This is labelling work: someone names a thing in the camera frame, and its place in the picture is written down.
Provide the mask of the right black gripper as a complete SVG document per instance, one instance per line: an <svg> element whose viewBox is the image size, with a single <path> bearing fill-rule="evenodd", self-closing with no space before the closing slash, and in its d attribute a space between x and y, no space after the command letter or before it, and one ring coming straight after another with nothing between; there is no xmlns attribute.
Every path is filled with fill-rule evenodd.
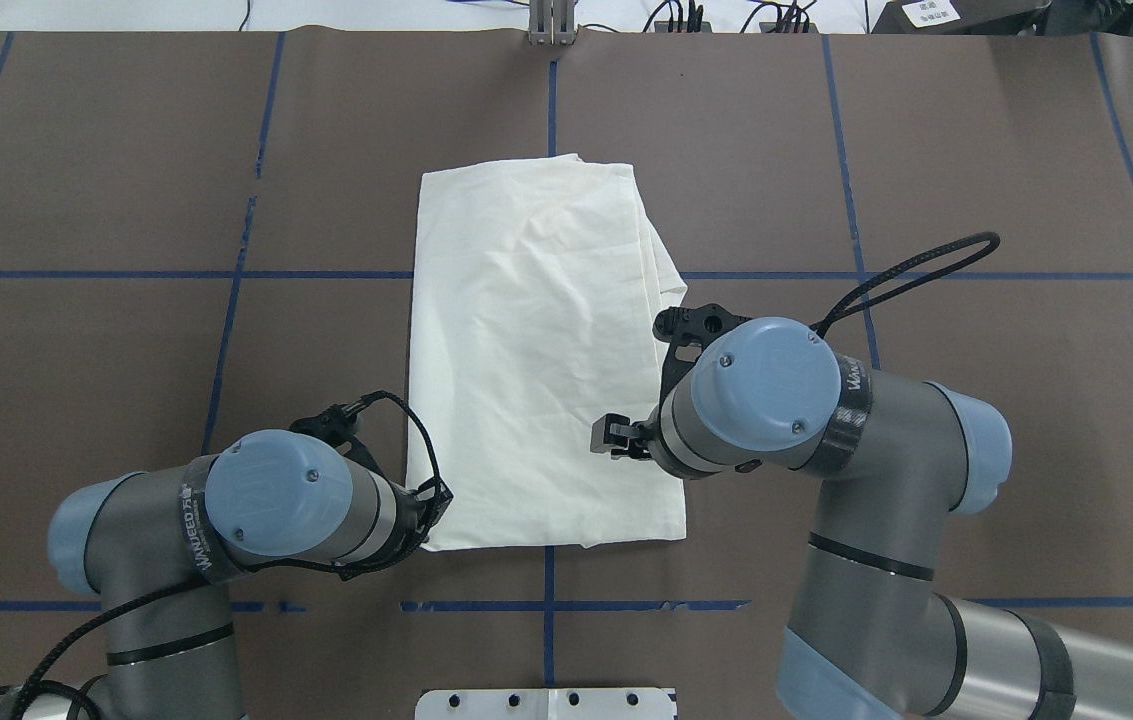
<svg viewBox="0 0 1133 720"><path fill-rule="evenodd" d="M666 442L661 410L650 410L645 420L604 414L593 423L590 451L610 451L612 459L627 457L634 461L654 461L671 477L685 477L688 474L685 465Z"/></svg>

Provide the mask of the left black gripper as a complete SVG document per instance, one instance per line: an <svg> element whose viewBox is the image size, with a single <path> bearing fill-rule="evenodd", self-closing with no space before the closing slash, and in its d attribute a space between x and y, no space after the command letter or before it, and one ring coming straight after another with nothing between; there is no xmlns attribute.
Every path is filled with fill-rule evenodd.
<svg viewBox="0 0 1133 720"><path fill-rule="evenodd" d="M409 556L428 542L432 530L452 502L452 491L448 486L397 486L394 501L397 516L391 547L394 556Z"/></svg>

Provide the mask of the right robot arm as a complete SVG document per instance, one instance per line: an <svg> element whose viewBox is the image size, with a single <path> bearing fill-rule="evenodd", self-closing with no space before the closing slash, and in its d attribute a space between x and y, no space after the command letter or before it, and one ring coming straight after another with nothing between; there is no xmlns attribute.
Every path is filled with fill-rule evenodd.
<svg viewBox="0 0 1133 720"><path fill-rule="evenodd" d="M823 325L667 307L659 401L593 452L671 477L758 466L821 483L776 693L795 719L1133 719L1133 647L932 588L953 514L1010 478L1000 410L835 351Z"/></svg>

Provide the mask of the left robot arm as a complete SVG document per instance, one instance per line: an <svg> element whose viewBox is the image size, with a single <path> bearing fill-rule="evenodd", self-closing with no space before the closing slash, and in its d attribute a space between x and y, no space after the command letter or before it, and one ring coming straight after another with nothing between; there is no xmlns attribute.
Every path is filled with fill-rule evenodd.
<svg viewBox="0 0 1133 720"><path fill-rule="evenodd" d="M389 482L350 432L297 429L78 489L51 519L48 557L101 612L0 685L0 719L245 719L227 585L273 568L386 570L452 498L438 474Z"/></svg>

